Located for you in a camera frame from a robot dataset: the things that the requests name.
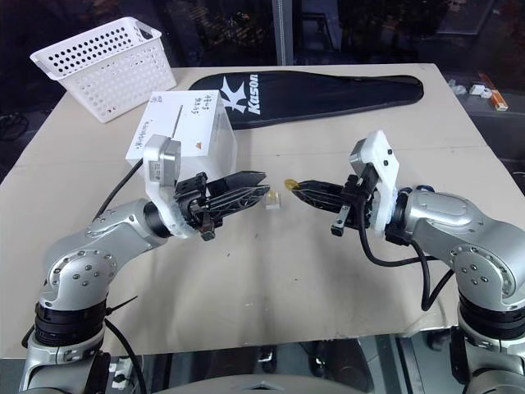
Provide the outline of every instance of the cardboard sheet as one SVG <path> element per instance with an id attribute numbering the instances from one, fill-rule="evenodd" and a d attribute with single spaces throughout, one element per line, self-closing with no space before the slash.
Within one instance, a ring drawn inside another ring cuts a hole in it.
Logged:
<path id="1" fill-rule="evenodd" d="M 525 212 L 517 208 L 524 202 L 520 190 L 435 66 L 288 68 L 348 76 L 414 75 L 423 82 L 425 96 L 407 107 L 237 131 L 237 169 L 265 171 L 267 183 L 281 192 L 281 209 L 254 207 L 226 218 L 214 241 L 171 239 L 129 262 L 112 283 L 108 304 L 139 296 L 110 317 L 135 352 L 410 333 L 455 324 L 454 281 L 423 313 L 418 265 L 372 265 L 357 233 L 332 236 L 333 215 L 285 190 L 288 177 L 342 183 L 351 171 L 348 154 L 355 142 L 376 129 L 385 131 L 395 149 L 398 186 L 430 184 L 469 198 L 493 218 L 525 227 Z M 177 89 L 184 89 L 219 71 L 174 72 Z M 25 356 L 20 339 L 34 320 L 43 252 L 85 227 L 129 170 L 124 155 L 143 110 L 102 125 L 66 94 L 0 185 L 1 357 Z M 144 197 L 143 179 L 135 176 L 114 204 L 139 197 Z M 371 246 L 384 259 L 413 255 L 409 248 L 377 239 Z M 445 271 L 444 264 L 433 262 L 432 282 Z M 104 349 L 123 353 L 111 333 Z"/>

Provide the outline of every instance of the white logo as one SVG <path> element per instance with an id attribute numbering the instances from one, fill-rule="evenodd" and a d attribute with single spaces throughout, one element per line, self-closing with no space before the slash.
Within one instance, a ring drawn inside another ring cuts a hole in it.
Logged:
<path id="1" fill-rule="evenodd" d="M 246 94 L 244 94 L 244 82 L 240 84 L 239 88 L 235 92 L 233 92 L 230 89 L 230 86 L 228 86 L 226 77 L 224 77 L 224 79 L 222 80 L 221 92 L 224 93 L 228 98 L 227 100 L 223 100 L 225 107 L 230 107 L 232 110 L 237 110 L 239 112 L 244 113 L 246 106 L 238 104 L 240 100 L 246 99 Z"/>
<path id="2" fill-rule="evenodd" d="M 259 83 L 258 75 L 252 74 L 249 76 L 249 100 L 248 100 L 248 111 L 251 113 L 261 114 L 261 104 L 259 102 Z M 230 107 L 232 111 L 237 110 L 244 113 L 246 109 L 245 105 L 240 105 L 239 101 L 246 99 L 246 93 L 244 92 L 244 82 L 240 84 L 239 88 L 234 92 L 230 89 L 226 77 L 222 79 L 221 92 L 224 93 L 227 99 L 223 99 L 224 106 Z"/>

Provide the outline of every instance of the small block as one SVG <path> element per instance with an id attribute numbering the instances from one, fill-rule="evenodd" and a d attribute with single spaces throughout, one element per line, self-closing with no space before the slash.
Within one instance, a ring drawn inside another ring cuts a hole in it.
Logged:
<path id="1" fill-rule="evenodd" d="M 472 85 L 468 93 L 475 96 L 479 96 L 481 93 L 483 93 L 484 90 L 485 85 Z"/>
<path id="2" fill-rule="evenodd" d="M 279 192 L 270 190 L 264 196 L 262 201 L 266 209 L 281 209 L 281 195 Z"/>

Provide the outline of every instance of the black cable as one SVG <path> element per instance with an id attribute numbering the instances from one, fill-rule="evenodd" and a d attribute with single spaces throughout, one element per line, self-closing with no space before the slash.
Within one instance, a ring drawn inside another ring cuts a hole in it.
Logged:
<path id="1" fill-rule="evenodd" d="M 27 346 L 29 345 L 28 342 L 30 340 L 30 337 L 31 337 L 31 334 L 33 333 L 34 331 L 34 324 L 31 326 L 31 328 L 29 329 L 29 331 L 24 335 L 24 337 L 22 338 L 22 341 L 21 341 L 21 345 L 22 347 L 24 347 L 25 349 L 27 349 Z"/>
<path id="2" fill-rule="evenodd" d="M 130 169 L 130 171 L 122 178 L 122 181 L 118 182 L 118 185 L 115 186 L 115 188 L 112 190 L 112 192 L 109 194 L 109 196 L 104 200 L 102 206 L 98 209 L 97 213 L 95 214 L 95 217 L 93 220 L 98 218 L 100 215 L 104 213 L 104 211 L 107 209 L 107 206 L 109 203 L 112 202 L 112 199 L 115 197 L 116 193 L 122 189 L 122 187 L 126 184 L 126 182 L 137 172 L 137 170 L 142 166 L 143 160 L 140 159 L 133 168 Z"/>
<path id="3" fill-rule="evenodd" d="M 445 284 L 449 281 L 449 279 L 452 278 L 454 275 L 453 270 L 449 270 L 445 275 L 443 275 L 443 278 L 437 283 L 436 287 L 430 293 L 430 270 L 428 268 L 427 258 L 425 254 L 423 253 L 421 246 L 418 245 L 416 241 L 412 241 L 410 243 L 416 253 L 418 254 L 419 258 L 421 259 L 421 269 L 423 271 L 423 293 L 421 298 L 421 309 L 424 311 L 428 311 L 432 304 L 434 304 L 434 301 L 436 301 L 437 296 L 440 294 L 441 290 L 445 286 Z"/>
<path id="4" fill-rule="evenodd" d="M 123 306 L 128 305 L 131 301 L 136 300 L 137 298 L 139 298 L 138 295 L 136 295 L 135 297 L 131 297 L 129 300 L 124 301 L 123 303 L 121 303 L 121 304 L 119 304 L 119 305 L 117 305 L 117 306 L 113 306 L 112 308 L 111 308 L 111 307 L 107 307 L 107 308 L 106 308 L 106 316 L 109 316 L 110 314 L 112 314 L 113 312 L 115 312 L 117 309 L 120 309 L 120 308 L 122 308 Z"/>
<path id="5" fill-rule="evenodd" d="M 402 267 L 404 265 L 419 263 L 421 257 L 413 257 L 411 259 L 404 259 L 398 261 L 385 261 L 378 259 L 372 251 L 370 250 L 370 245 L 368 244 L 367 230 L 365 228 L 365 219 L 364 219 L 365 203 L 363 201 L 359 206 L 358 212 L 358 230 L 359 230 L 359 239 L 361 240 L 361 246 L 367 258 L 372 261 L 374 264 L 381 265 L 382 267 Z M 426 257 L 426 261 L 438 260 L 434 256 Z"/>
<path id="6" fill-rule="evenodd" d="M 426 256 L 416 241 L 412 241 L 410 245 L 414 248 L 414 250 L 418 254 L 417 257 L 414 257 L 411 259 L 399 260 L 399 261 L 385 261 L 385 260 L 378 259 L 376 256 L 373 255 L 372 251 L 370 250 L 370 245 L 368 244 L 367 231 L 366 231 L 365 224 L 364 224 L 365 223 L 365 220 L 364 220 L 365 213 L 364 212 L 365 212 L 365 203 L 363 201 L 363 203 L 360 204 L 359 206 L 358 230 L 359 230 L 359 239 L 361 240 L 361 246 L 363 247 L 365 255 L 374 264 L 381 265 L 382 267 L 401 267 L 403 265 L 421 262 L 421 268 L 423 271 L 423 292 L 422 292 L 422 298 L 421 298 L 421 309 L 424 311 L 428 311 L 431 308 L 432 304 L 434 304 L 434 301 L 436 301 L 436 298 L 440 294 L 443 287 L 445 287 L 446 283 L 454 275 L 454 271 L 450 269 L 443 276 L 443 278 L 437 283 L 436 287 L 434 288 L 432 293 L 429 295 L 430 293 L 430 270 L 428 268 L 428 261 L 438 260 L 438 259 L 434 256 Z"/>
<path id="7" fill-rule="evenodd" d="M 110 329 L 113 334 L 115 334 L 115 337 L 121 342 L 121 344 L 124 346 L 124 349 L 126 349 L 126 352 L 128 356 L 130 357 L 131 363 L 133 364 L 133 368 L 135 369 L 135 373 L 137 374 L 137 379 L 139 380 L 139 387 L 140 392 L 142 394 L 148 394 L 146 391 L 146 381 L 144 380 L 144 374 L 142 373 L 142 369 L 140 369 L 139 365 L 139 359 L 137 359 L 137 356 L 133 352 L 133 349 L 131 349 L 130 343 L 127 341 L 126 337 L 122 335 L 122 332 L 119 331 L 118 328 L 116 328 L 112 322 L 104 319 L 104 322 L 106 324 L 106 327 Z"/>

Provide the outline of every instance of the orange object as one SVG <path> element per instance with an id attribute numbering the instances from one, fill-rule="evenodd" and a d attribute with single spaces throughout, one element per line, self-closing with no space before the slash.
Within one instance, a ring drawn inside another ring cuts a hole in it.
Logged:
<path id="1" fill-rule="evenodd" d="M 494 105 L 494 108 L 496 111 L 507 111 L 509 109 L 509 105 L 507 105 L 507 102 L 504 100 L 503 96 L 501 95 L 500 91 L 495 88 L 494 83 L 489 78 L 487 74 L 484 72 L 478 72 L 477 73 L 485 86 L 489 88 L 492 91 L 491 96 L 491 103 Z"/>

